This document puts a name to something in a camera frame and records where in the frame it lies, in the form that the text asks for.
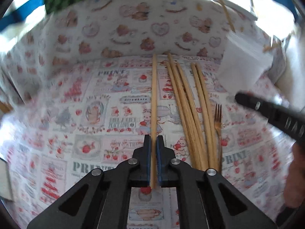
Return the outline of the person's right hand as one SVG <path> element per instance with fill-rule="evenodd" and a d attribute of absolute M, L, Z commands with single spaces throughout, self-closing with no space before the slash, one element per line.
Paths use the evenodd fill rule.
<path fill-rule="evenodd" d="M 284 188 L 284 201 L 287 207 L 297 208 L 304 201 L 304 150 L 295 143 L 292 147 L 293 161 L 288 169 Z"/>

